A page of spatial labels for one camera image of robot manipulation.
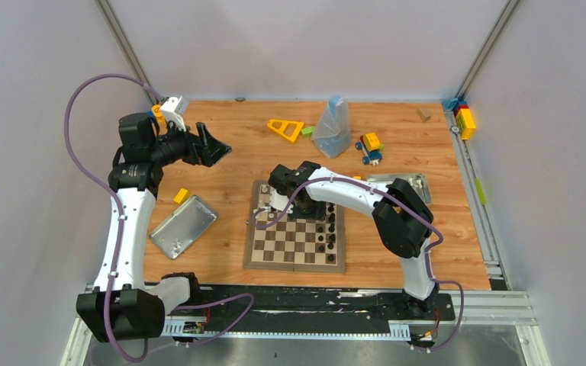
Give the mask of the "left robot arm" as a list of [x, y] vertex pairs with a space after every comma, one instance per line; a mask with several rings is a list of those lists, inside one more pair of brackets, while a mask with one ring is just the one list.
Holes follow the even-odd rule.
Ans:
[[147, 289], [142, 263], [164, 167], [178, 160], [211, 167], [232, 150], [204, 123], [195, 126], [192, 133], [170, 121], [166, 133], [159, 134], [156, 118], [147, 113], [129, 114], [118, 122], [121, 146], [105, 183], [111, 195], [105, 256], [92, 291], [76, 301], [77, 313], [99, 342], [156, 338], [175, 308], [185, 315], [202, 308], [203, 294], [193, 273], [165, 275]]

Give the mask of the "wooden chess board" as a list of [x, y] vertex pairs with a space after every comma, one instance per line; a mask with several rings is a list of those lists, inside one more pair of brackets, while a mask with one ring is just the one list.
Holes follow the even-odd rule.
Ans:
[[243, 267], [299, 272], [344, 273], [346, 235], [344, 209], [327, 205], [324, 220], [288, 216], [271, 224], [279, 212], [269, 206], [272, 188], [266, 181], [252, 186]]

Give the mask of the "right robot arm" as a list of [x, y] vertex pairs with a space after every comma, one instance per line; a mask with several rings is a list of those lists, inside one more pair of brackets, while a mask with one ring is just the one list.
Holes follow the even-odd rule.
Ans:
[[335, 204], [372, 218], [383, 246], [400, 260], [407, 312], [421, 319], [434, 311], [439, 286], [427, 268], [433, 214], [409, 182], [362, 181], [305, 161], [297, 169], [277, 165], [268, 184], [269, 205], [281, 215], [319, 219]]

